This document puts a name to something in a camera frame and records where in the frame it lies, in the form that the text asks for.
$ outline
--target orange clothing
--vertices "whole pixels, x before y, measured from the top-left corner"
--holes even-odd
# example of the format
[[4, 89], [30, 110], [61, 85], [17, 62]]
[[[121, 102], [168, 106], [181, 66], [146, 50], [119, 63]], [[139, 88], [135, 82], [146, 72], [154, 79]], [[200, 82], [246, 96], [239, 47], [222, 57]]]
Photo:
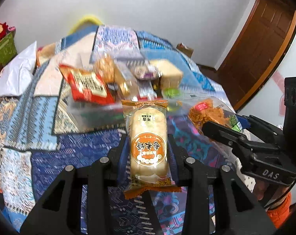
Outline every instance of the orange clothing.
[[291, 192], [287, 194], [285, 201], [278, 208], [268, 210], [267, 215], [274, 223], [276, 229], [279, 228], [289, 215], [289, 207], [291, 203]]

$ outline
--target black cable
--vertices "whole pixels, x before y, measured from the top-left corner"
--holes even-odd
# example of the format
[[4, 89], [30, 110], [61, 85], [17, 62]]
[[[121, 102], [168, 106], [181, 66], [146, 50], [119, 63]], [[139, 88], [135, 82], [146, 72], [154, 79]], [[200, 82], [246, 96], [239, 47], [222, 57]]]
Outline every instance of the black cable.
[[288, 190], [287, 190], [282, 196], [280, 196], [279, 198], [277, 198], [275, 201], [273, 201], [273, 202], [267, 204], [266, 206], [264, 206], [264, 208], [267, 209], [267, 208], [273, 206], [274, 204], [276, 204], [277, 202], [279, 202], [282, 198], [284, 198], [284, 197], [290, 192], [291, 188], [293, 188], [293, 186], [294, 186], [295, 184], [296, 184], [296, 179], [295, 179], [295, 181], [291, 184], [291, 186], [288, 188]]

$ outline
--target green box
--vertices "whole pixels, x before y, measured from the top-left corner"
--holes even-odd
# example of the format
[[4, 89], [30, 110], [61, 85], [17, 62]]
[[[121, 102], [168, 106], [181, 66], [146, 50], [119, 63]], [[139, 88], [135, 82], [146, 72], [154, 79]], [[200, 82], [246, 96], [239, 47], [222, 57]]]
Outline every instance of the green box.
[[13, 33], [7, 34], [0, 41], [0, 71], [17, 55]]

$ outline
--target white pillow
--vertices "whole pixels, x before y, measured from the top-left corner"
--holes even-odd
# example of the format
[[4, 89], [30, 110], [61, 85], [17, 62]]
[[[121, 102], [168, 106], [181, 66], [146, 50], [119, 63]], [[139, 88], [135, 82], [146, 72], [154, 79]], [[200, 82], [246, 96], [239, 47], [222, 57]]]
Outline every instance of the white pillow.
[[33, 79], [37, 42], [24, 49], [3, 68], [0, 76], [0, 97], [20, 96]]

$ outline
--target brown wooden door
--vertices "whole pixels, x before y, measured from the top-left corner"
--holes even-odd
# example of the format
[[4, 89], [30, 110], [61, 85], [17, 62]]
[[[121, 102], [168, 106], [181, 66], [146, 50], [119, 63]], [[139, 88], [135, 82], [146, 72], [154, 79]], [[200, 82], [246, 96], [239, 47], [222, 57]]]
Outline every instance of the brown wooden door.
[[255, 85], [280, 49], [294, 11], [279, 0], [259, 0], [250, 23], [217, 71], [235, 106]]

